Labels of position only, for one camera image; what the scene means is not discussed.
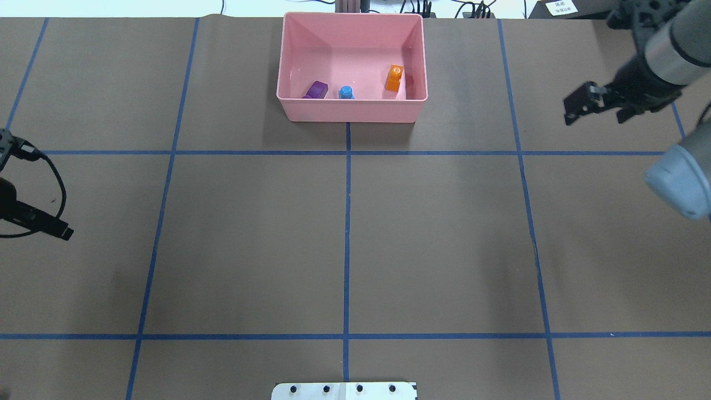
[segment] cable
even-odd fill
[[[33,235],[37,232],[44,231],[48,227],[52,226],[52,224],[59,221],[59,218],[62,217],[62,213],[64,213],[64,207],[67,205],[67,189],[64,187],[64,181],[62,180],[62,177],[59,175],[59,171],[57,170],[57,167],[54,166],[54,163],[52,162],[52,160],[49,159],[49,157],[47,157],[46,154],[40,152],[40,158],[45,160],[47,162],[47,164],[49,164],[49,167],[52,169],[54,176],[57,178],[57,183],[59,183],[59,189],[62,191],[62,202],[59,206],[59,211],[57,211],[57,215],[55,215],[55,217],[52,219],[52,221],[45,224],[45,226],[41,226],[40,228],[34,228],[34,229],[31,229],[30,231],[23,232],[23,233],[17,233],[15,235],[0,235],[0,238],[2,238],[2,239],[23,238],[24,236],[30,236],[30,235]]]
[[[405,3],[407,3],[407,0],[402,0],[402,6],[400,7],[400,14],[402,14],[402,10],[405,9]],[[412,6],[412,11],[407,12],[406,14],[414,14],[415,13],[415,3],[410,0],[410,5]]]
[[[456,14],[454,14],[454,18],[456,19],[459,16],[459,13],[461,12],[461,9],[464,8],[465,5],[471,4],[471,14],[474,14],[474,9],[476,8],[476,4],[472,3],[471,1],[457,1],[457,0],[452,0],[456,1],[457,3],[462,3],[462,5],[459,7],[459,10],[456,11]]]
[[[486,4],[482,1],[479,3],[479,5],[476,7],[476,13],[472,14],[469,18],[484,18],[486,16]]]
[[[706,104],[706,108],[704,108],[703,112],[701,112],[701,116],[699,117],[698,122],[696,122],[696,127],[699,127],[702,123],[704,123],[704,119],[706,118],[706,114],[708,114],[709,110],[711,110],[711,101]]]
[[[317,1],[317,2],[323,3],[323,4],[335,4],[335,3],[336,3],[335,0],[334,0],[334,1],[324,1],[324,0],[287,0],[287,1],[290,1],[290,2],[292,2],[292,3],[307,3],[307,2],[309,2],[309,1]]]

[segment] purple block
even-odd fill
[[[326,97],[326,92],[328,92],[328,85],[323,82],[316,81],[313,85],[311,85],[309,91],[306,92],[306,95],[303,98],[322,99]]]

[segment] table surface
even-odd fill
[[[642,175],[693,124],[562,99],[634,51],[597,21],[426,20],[414,124],[292,123],[281,19],[2,19],[0,126],[57,164],[69,242],[2,241],[11,399],[701,399],[711,225]],[[54,212],[46,165],[12,159]],[[7,223],[4,232],[16,232]]]

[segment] pink bin wall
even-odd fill
[[[405,67],[385,90],[390,65]],[[324,99],[303,99],[315,80]],[[341,86],[355,100],[338,98]],[[291,121],[414,122],[427,100],[422,17],[416,14],[287,13],[277,97]]]

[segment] black cable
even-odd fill
[[[491,6],[493,6],[494,3],[496,3],[496,0],[493,0],[491,3],[489,3],[488,6],[486,6],[486,8],[488,9],[488,13],[486,14],[486,18],[491,18]]]
[[[44,231],[45,229],[52,226],[52,224],[59,221],[59,218],[62,217],[62,213],[64,213],[64,207],[67,205],[67,189],[64,187],[64,181],[62,180],[62,177],[59,175],[59,171],[57,170],[57,167],[54,166],[54,163],[52,162],[52,160],[49,159],[49,157],[47,157],[46,154],[40,153],[40,158],[45,160],[47,162],[47,164],[49,164],[49,167],[52,169],[54,176],[57,178],[57,183],[59,183],[59,189],[62,191],[62,202],[59,206],[59,211],[57,211],[57,215],[55,215],[55,217],[52,219],[52,221],[49,221],[45,226],[41,226],[40,228],[34,228],[34,229],[31,229],[30,231],[23,232],[23,233],[17,233],[14,235],[0,235],[0,238],[2,238],[2,239],[23,238],[24,236],[30,236],[30,235],[33,235],[37,232]]]
[[[699,117],[698,122],[696,122],[696,127],[699,127],[702,123],[704,123],[704,119],[706,118],[706,114],[708,114],[709,110],[711,110],[711,101],[706,104],[706,108],[704,108],[703,112],[701,112],[701,116]]]
[[[335,0],[334,0],[334,1],[324,1],[324,0],[287,0],[287,1],[290,1],[290,2],[292,2],[292,3],[307,3],[307,2],[309,2],[309,1],[317,1],[317,2],[323,3],[323,4],[335,4],[335,3],[336,3]]]
[[[483,18],[484,14],[486,13],[485,7],[486,7],[486,4],[484,4],[484,2],[482,1],[476,7],[476,11],[473,12],[469,18],[479,18],[479,16],[481,16],[481,18]]]
[[[454,18],[457,18],[459,16],[459,13],[461,12],[461,9],[464,8],[465,5],[471,4],[471,13],[474,14],[474,9],[476,8],[476,4],[472,3],[471,1],[456,1],[457,3],[462,3],[462,5],[459,7],[459,10],[456,11],[456,14],[454,15]]]
[[[419,14],[422,18],[432,17],[432,2],[424,0],[422,5],[420,5],[419,0],[417,0],[417,10],[413,6],[412,13]]]

